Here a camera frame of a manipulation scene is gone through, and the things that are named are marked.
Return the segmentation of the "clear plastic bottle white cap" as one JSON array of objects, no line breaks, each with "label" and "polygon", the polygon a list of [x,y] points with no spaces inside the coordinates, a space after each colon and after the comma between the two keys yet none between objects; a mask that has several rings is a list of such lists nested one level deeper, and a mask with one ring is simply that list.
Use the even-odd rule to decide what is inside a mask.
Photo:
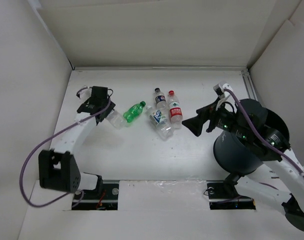
[{"label": "clear plastic bottle white cap", "polygon": [[123,116],[114,109],[111,110],[111,112],[107,115],[106,120],[118,130],[127,124],[127,121],[123,118]]}]

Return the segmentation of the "green plastic bottle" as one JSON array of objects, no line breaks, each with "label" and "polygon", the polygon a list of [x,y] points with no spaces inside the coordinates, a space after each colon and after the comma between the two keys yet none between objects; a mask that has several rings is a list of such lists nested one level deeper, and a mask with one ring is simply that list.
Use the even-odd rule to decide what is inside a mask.
[{"label": "green plastic bottle", "polygon": [[136,119],[142,112],[143,108],[146,106],[144,101],[141,101],[132,107],[130,107],[126,112],[123,113],[123,118],[127,123],[131,123],[134,119]]}]

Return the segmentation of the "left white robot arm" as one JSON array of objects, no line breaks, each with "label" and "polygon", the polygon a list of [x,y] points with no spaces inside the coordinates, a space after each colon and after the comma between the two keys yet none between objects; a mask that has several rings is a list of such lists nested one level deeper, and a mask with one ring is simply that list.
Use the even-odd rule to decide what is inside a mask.
[{"label": "left white robot arm", "polygon": [[51,150],[39,153],[40,186],[66,193],[84,190],[92,198],[103,193],[102,177],[80,172],[75,159],[89,133],[113,110],[110,88],[93,86],[91,95],[77,109],[73,124],[62,131],[62,138]]}]

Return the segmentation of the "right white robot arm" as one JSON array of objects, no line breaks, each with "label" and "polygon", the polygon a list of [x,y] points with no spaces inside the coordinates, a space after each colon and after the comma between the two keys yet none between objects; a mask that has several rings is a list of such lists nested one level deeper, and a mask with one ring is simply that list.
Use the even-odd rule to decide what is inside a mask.
[{"label": "right white robot arm", "polygon": [[[215,128],[222,130],[214,142],[213,154],[218,165],[229,173],[223,183],[224,193],[261,200],[304,232],[304,168],[291,150],[285,122],[259,102],[242,99],[232,111],[224,104],[211,103],[182,124],[200,136],[205,123],[208,133]],[[262,165],[279,177],[287,191],[249,178]]]}]

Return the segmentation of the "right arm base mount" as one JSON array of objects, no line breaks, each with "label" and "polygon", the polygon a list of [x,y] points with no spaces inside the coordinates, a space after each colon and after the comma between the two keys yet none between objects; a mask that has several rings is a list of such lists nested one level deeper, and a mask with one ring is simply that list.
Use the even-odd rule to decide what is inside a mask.
[{"label": "right arm base mount", "polygon": [[224,181],[208,181],[204,195],[211,210],[256,210],[252,198],[239,195],[234,186]]}]

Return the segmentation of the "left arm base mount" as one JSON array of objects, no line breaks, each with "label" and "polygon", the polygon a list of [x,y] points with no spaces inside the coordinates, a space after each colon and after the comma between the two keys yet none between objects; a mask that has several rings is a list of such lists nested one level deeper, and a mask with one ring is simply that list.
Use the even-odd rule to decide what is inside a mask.
[{"label": "left arm base mount", "polygon": [[81,194],[75,194],[72,200],[73,211],[116,211],[118,209],[119,181],[104,180],[100,194],[84,191],[82,200],[74,206],[81,198]]}]

